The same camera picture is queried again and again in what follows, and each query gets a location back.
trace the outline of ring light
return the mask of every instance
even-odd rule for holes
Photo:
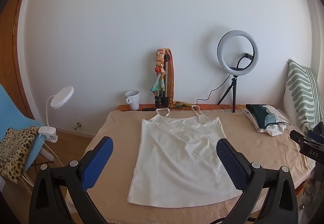
[[[225,51],[225,44],[226,42],[231,39],[232,37],[235,36],[243,36],[247,40],[250,41],[252,48],[253,48],[253,58],[250,64],[241,69],[241,68],[233,68],[229,67],[224,60],[224,51]],[[254,67],[256,66],[258,59],[259,59],[259,51],[258,51],[258,46],[257,43],[255,42],[254,38],[247,32],[244,32],[242,30],[233,30],[231,32],[228,32],[225,34],[221,40],[219,41],[218,47],[217,47],[217,58],[219,61],[219,64],[229,73],[232,74],[233,76],[242,76],[247,73],[249,73]]]

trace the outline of tripod leg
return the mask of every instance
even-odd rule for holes
[[[224,95],[222,96],[222,98],[220,99],[220,101],[217,103],[217,105],[220,105],[221,104],[221,102],[226,97],[226,95],[229,93],[229,91],[231,90],[232,87],[233,87],[233,83],[228,87],[228,89],[226,90],[226,92],[224,93]]]
[[[233,85],[233,112],[235,112],[236,106],[236,82]]]

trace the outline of tank top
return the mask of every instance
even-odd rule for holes
[[[225,134],[219,118],[168,118],[170,109],[142,120],[141,143],[127,201],[154,207],[195,207],[242,192],[234,187],[216,153]],[[166,116],[160,110],[167,110]]]

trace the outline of lamp neck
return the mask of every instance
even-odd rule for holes
[[[46,101],[46,123],[47,123],[47,127],[49,127],[49,124],[48,124],[48,111],[47,111],[47,106],[48,106],[48,102],[49,102],[52,98],[54,98],[54,97],[55,97],[55,95],[50,96],[50,97],[47,99],[47,101]]]

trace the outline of green patterned fabric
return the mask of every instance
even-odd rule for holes
[[[314,71],[289,60],[283,104],[289,118],[305,134],[323,119],[323,109]]]

